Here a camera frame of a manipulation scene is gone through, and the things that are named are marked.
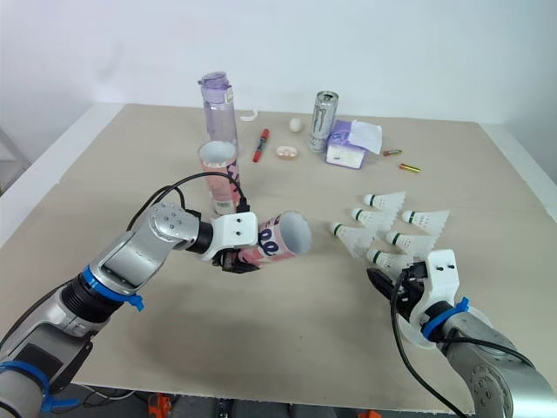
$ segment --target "red marker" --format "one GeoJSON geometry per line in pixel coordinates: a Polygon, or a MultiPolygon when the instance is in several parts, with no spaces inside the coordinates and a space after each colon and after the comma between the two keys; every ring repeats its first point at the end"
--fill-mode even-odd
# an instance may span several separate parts
{"type": "Polygon", "coordinates": [[[259,145],[258,145],[258,149],[255,150],[255,153],[253,154],[253,162],[257,163],[259,161],[259,158],[261,157],[261,152],[263,152],[263,149],[265,148],[265,144],[267,143],[267,139],[269,139],[269,130],[268,129],[264,129],[263,132],[261,132],[261,136],[259,137],[259,145]]]}

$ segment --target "tissue box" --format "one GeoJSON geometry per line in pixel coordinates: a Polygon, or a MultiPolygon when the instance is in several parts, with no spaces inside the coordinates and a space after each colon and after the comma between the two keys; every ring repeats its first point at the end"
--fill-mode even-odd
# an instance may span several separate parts
{"type": "Polygon", "coordinates": [[[381,139],[380,126],[358,121],[337,120],[329,135],[325,161],[359,170],[368,151],[379,153],[381,139]]]}

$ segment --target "purple tissue box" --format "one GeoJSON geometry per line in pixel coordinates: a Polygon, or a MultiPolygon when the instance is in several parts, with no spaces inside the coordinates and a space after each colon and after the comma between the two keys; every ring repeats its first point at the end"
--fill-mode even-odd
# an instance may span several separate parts
{"type": "Polygon", "coordinates": [[[329,164],[359,170],[368,153],[366,148],[348,142],[352,122],[337,120],[327,140],[325,161],[329,164]]]}

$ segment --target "feathered shuttlecock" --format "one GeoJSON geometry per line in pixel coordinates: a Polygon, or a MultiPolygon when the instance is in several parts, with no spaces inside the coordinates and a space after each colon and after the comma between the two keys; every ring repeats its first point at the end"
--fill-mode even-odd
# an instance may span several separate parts
{"type": "Polygon", "coordinates": [[[385,253],[379,250],[369,250],[366,254],[368,260],[379,266],[391,280],[396,280],[403,268],[409,267],[414,259],[411,255],[385,253]]]}
{"type": "Polygon", "coordinates": [[[364,196],[364,203],[368,206],[377,207],[385,212],[398,212],[404,204],[406,192],[391,194],[367,194],[364,196]]]}
{"type": "Polygon", "coordinates": [[[437,237],[429,235],[403,235],[398,231],[390,231],[386,235],[389,244],[397,246],[406,254],[426,259],[430,251],[433,250],[437,237]]]}
{"type": "Polygon", "coordinates": [[[373,231],[367,228],[352,228],[342,224],[331,224],[332,234],[340,239],[353,258],[364,257],[372,244],[373,231]]]}
{"type": "Polygon", "coordinates": [[[390,231],[396,217],[396,212],[368,212],[359,208],[352,209],[352,219],[374,231],[374,235],[377,231],[390,231]]]}
{"type": "Polygon", "coordinates": [[[423,229],[430,235],[439,237],[443,231],[446,220],[451,211],[437,211],[437,212],[414,212],[404,211],[402,213],[402,220],[409,224],[416,225],[423,229]]]}

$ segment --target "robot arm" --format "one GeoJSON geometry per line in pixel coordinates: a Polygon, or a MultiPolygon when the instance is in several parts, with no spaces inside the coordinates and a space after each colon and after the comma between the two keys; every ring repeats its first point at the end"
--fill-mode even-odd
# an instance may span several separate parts
{"type": "MultiPolygon", "coordinates": [[[[373,285],[392,300],[397,286],[379,270],[367,272],[373,285]]],[[[469,307],[466,298],[454,303],[459,278],[453,251],[431,252],[426,261],[403,271],[399,280],[395,299],[400,329],[413,344],[436,347],[445,355],[468,386],[476,416],[557,416],[554,391],[534,365],[518,358],[522,356],[513,343],[469,307]]]]}
{"type": "Polygon", "coordinates": [[[0,343],[0,415],[37,416],[70,406],[52,395],[73,379],[92,350],[91,339],[125,302],[138,310],[138,290],[172,250],[210,260],[226,249],[257,244],[252,212],[225,215],[210,224],[171,203],[151,206],[139,227],[120,235],[75,279],[46,294],[0,343]]]}

